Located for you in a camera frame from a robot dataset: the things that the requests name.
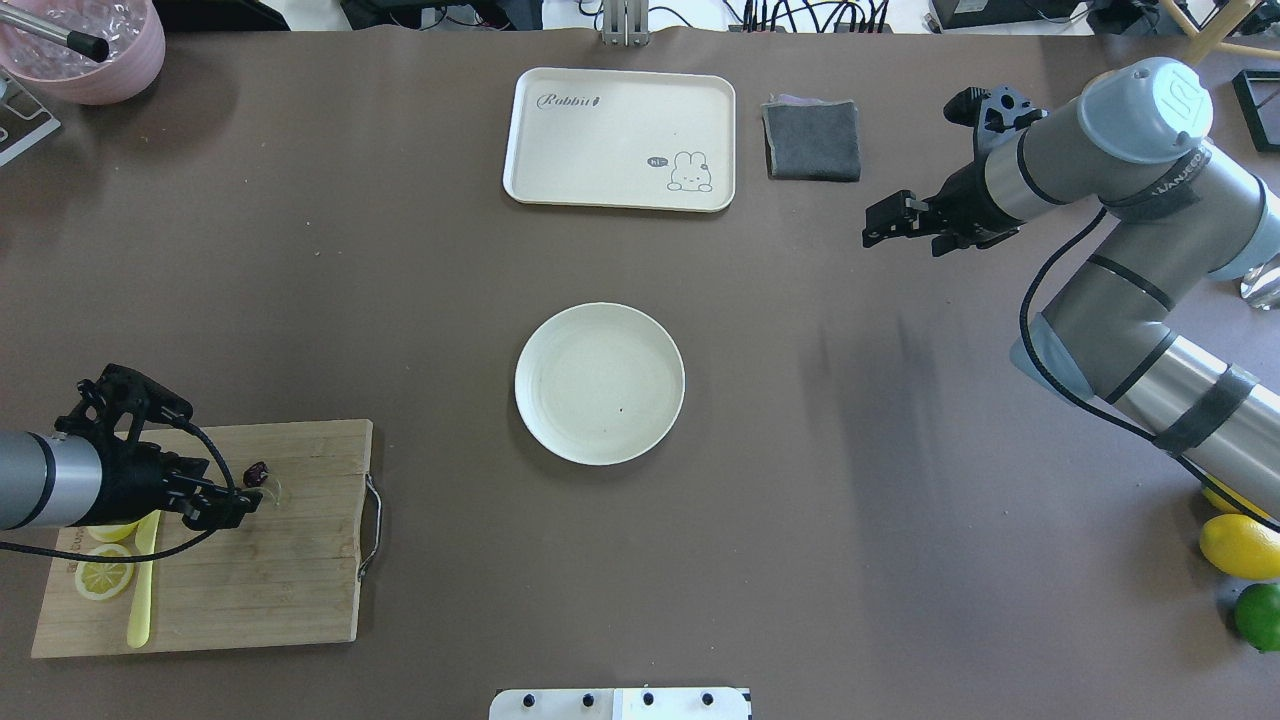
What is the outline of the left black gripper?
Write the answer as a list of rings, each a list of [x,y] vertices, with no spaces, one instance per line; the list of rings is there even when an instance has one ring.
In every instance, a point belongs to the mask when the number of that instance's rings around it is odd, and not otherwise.
[[[261,501],[260,489],[239,489],[232,480],[218,484],[205,477],[210,460],[186,457],[159,445],[119,441],[100,454],[102,484],[95,500],[96,525],[122,525],[180,501],[182,523],[189,530],[223,530],[241,525]]]

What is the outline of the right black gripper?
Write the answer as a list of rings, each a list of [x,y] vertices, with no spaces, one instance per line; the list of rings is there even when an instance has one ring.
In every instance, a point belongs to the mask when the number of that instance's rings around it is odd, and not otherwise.
[[[863,247],[897,237],[937,233],[931,241],[933,258],[961,249],[989,249],[1012,237],[1021,223],[1004,211],[986,183],[986,163],[974,160],[952,173],[941,190],[922,201],[910,190],[900,190],[865,210]]]

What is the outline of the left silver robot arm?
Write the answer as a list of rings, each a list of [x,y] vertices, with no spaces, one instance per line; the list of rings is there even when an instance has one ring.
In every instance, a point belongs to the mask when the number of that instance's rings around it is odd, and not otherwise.
[[[241,525],[262,502],[257,489],[219,487],[210,461],[123,439],[5,430],[1,437],[1,527],[110,527],[174,512],[191,530]]]

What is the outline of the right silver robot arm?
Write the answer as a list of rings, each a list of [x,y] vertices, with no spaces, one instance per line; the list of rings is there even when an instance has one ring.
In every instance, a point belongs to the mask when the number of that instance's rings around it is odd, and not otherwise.
[[[998,86],[964,90],[943,113],[972,128],[972,163],[928,199],[902,190],[869,206],[863,243],[989,249],[1097,199],[1116,225],[1012,359],[1066,400],[1116,407],[1155,447],[1277,516],[1276,393],[1166,323],[1199,281],[1239,279],[1277,255],[1277,195],[1210,140],[1213,101],[1198,74],[1152,56],[1056,110]]]

